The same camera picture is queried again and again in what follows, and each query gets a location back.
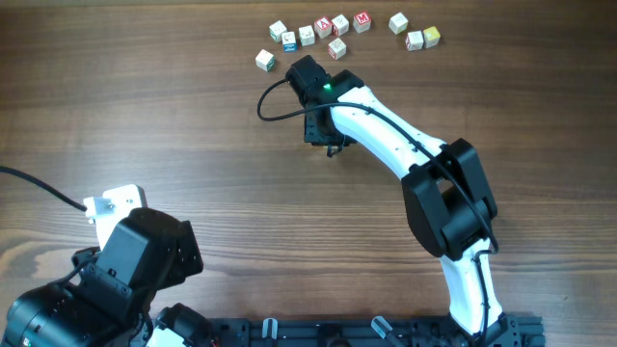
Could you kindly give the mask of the red-sided wooden block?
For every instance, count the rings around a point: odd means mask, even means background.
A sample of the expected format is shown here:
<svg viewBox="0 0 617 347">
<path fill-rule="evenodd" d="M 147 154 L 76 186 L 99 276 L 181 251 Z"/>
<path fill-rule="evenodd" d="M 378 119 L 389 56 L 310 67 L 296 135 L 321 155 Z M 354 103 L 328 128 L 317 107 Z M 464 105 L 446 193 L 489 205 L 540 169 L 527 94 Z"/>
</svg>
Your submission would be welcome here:
<svg viewBox="0 0 617 347">
<path fill-rule="evenodd" d="M 421 31 L 408 32 L 405 39 L 408 51 L 420 50 L 424 44 L 424 37 Z"/>
<path fill-rule="evenodd" d="M 341 38 L 336 38 L 328 44 L 329 55 L 338 60 L 346 54 L 347 46 Z"/>
</svg>

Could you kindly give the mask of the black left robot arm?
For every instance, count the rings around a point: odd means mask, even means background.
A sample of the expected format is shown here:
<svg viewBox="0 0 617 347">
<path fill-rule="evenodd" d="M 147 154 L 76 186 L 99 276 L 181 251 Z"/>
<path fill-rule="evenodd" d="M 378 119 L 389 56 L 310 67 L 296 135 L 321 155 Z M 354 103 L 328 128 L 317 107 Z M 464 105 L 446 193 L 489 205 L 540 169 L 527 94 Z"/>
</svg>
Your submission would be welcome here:
<svg viewBox="0 0 617 347">
<path fill-rule="evenodd" d="M 75 253 L 65 277 L 19 296 L 7 313 L 4 346 L 194 346 L 209 322 L 182 306 L 161 322 L 149 315 L 160 290 L 203 270 L 192 225 L 137 208 L 104 247 Z"/>
</svg>

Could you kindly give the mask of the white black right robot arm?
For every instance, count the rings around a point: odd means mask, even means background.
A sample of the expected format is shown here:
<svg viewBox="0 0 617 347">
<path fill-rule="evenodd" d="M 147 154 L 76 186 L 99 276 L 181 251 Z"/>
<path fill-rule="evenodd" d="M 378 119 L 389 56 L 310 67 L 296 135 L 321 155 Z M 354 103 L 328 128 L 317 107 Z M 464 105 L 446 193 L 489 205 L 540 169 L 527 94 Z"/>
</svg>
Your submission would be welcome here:
<svg viewBox="0 0 617 347">
<path fill-rule="evenodd" d="M 360 144 L 398 177 L 411 232 L 442 266 L 453 340 L 519 345 L 521 334 L 493 285 L 489 259 L 499 251 L 492 228 L 497 206 L 475 148 L 414 128 L 351 71 L 331 75 L 311 56 L 292 64 L 283 81 L 299 98 L 305 142 L 325 147 L 328 156 Z"/>
</svg>

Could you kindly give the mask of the green-sided wooden block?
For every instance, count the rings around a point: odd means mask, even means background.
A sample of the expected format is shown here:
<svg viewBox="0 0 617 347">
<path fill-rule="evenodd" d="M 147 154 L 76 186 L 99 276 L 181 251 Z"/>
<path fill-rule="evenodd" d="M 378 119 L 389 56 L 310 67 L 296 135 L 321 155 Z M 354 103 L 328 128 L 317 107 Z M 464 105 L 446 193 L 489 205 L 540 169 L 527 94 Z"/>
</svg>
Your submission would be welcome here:
<svg viewBox="0 0 617 347">
<path fill-rule="evenodd" d="M 265 49 L 261 49 L 255 57 L 256 66 L 264 71 L 270 71 L 275 63 L 275 56 Z"/>
</svg>

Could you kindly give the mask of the blue-sided wooden block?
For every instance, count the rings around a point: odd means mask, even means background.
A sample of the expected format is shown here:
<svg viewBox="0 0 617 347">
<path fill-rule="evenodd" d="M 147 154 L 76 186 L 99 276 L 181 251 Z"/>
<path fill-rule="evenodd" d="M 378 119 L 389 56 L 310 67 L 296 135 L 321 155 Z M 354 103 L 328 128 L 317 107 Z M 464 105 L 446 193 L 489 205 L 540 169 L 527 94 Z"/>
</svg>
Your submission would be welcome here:
<svg viewBox="0 0 617 347">
<path fill-rule="evenodd" d="M 295 52 L 298 50 L 296 36 L 294 32 L 282 33 L 282 47 L 285 53 Z"/>
</svg>

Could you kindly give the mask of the plain wooden picture block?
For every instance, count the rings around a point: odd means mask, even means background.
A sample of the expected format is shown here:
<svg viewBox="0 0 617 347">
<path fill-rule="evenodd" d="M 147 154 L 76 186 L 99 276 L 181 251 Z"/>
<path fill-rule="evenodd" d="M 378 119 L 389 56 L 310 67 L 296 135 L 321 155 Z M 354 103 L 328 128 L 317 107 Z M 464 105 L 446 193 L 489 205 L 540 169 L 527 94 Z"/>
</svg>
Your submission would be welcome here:
<svg viewBox="0 0 617 347">
<path fill-rule="evenodd" d="M 299 38 L 302 46 L 315 44 L 315 34 L 313 28 L 310 25 L 300 27 Z"/>
</svg>

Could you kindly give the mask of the red letter A block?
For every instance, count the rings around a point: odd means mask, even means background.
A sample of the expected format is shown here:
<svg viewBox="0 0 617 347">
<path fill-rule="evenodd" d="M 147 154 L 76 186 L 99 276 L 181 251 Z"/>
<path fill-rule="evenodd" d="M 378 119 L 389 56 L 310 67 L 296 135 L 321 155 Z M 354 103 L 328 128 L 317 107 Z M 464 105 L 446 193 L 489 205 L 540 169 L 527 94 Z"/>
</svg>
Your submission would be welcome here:
<svg viewBox="0 0 617 347">
<path fill-rule="evenodd" d="M 317 36 L 324 39 L 332 33 L 333 24 L 327 16 L 322 16 L 314 21 L 313 28 Z"/>
</svg>

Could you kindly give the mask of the wooden block beside A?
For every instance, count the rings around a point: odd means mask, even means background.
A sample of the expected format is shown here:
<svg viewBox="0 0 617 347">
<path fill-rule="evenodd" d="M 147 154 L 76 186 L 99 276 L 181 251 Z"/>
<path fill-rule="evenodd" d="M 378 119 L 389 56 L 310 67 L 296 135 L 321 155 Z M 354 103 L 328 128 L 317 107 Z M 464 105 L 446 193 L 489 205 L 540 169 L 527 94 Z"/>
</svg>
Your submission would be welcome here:
<svg viewBox="0 0 617 347">
<path fill-rule="evenodd" d="M 344 35 L 349 30 L 349 21 L 344 14 L 339 14 L 338 16 L 334 17 L 332 19 L 332 25 L 332 32 L 337 37 Z"/>
</svg>

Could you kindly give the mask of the green-edged wooden block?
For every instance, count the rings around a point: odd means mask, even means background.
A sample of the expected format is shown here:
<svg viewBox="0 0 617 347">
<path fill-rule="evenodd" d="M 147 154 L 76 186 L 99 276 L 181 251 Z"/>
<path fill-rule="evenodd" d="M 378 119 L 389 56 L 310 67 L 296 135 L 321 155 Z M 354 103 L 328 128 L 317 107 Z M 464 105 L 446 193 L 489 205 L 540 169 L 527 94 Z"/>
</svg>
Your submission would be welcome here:
<svg viewBox="0 0 617 347">
<path fill-rule="evenodd" d="M 282 35 L 287 31 L 282 21 L 278 20 L 269 26 L 269 34 L 274 42 L 281 42 Z"/>
</svg>

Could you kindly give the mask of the red letter M block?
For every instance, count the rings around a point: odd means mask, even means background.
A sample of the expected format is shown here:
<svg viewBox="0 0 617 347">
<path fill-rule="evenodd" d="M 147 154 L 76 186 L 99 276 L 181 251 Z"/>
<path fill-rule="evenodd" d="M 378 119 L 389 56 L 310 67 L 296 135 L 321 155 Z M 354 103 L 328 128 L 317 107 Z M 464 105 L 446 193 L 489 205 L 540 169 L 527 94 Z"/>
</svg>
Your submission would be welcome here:
<svg viewBox="0 0 617 347">
<path fill-rule="evenodd" d="M 363 33 L 370 29 L 371 16 L 367 12 L 356 13 L 353 18 L 353 27 L 357 33 Z"/>
</svg>

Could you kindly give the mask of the plain wooden block right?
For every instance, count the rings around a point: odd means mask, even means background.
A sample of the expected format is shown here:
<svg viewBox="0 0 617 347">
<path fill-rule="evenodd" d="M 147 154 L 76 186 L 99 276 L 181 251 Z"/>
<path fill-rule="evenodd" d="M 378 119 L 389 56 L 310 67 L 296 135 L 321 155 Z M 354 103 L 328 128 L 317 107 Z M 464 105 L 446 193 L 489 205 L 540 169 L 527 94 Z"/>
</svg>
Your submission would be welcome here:
<svg viewBox="0 0 617 347">
<path fill-rule="evenodd" d="M 409 20 L 403 13 L 397 13 L 389 20 L 389 28 L 395 35 L 403 33 L 408 25 Z"/>
</svg>

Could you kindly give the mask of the yellow wooden block right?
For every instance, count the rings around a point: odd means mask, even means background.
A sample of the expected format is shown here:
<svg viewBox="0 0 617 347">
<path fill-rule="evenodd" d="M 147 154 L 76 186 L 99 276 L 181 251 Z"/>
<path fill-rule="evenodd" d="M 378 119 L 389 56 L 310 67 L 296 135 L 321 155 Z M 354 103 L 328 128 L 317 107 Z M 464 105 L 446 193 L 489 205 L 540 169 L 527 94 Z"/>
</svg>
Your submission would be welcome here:
<svg viewBox="0 0 617 347">
<path fill-rule="evenodd" d="M 436 26 L 429 27 L 422 31 L 426 48 L 437 45 L 441 39 L 441 34 Z"/>
</svg>

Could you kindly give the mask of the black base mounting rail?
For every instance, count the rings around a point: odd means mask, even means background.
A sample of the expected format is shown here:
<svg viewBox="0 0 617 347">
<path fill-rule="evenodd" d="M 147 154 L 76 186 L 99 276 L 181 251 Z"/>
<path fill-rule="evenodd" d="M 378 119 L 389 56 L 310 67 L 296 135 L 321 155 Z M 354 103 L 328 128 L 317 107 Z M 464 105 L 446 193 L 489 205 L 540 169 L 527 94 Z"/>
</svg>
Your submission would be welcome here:
<svg viewBox="0 0 617 347">
<path fill-rule="evenodd" d="M 413 319 L 291 321 L 213 319 L 210 346 L 496 346 L 545 347 L 540 317 L 503 314 L 485 336 L 470 335 L 449 316 Z"/>
</svg>

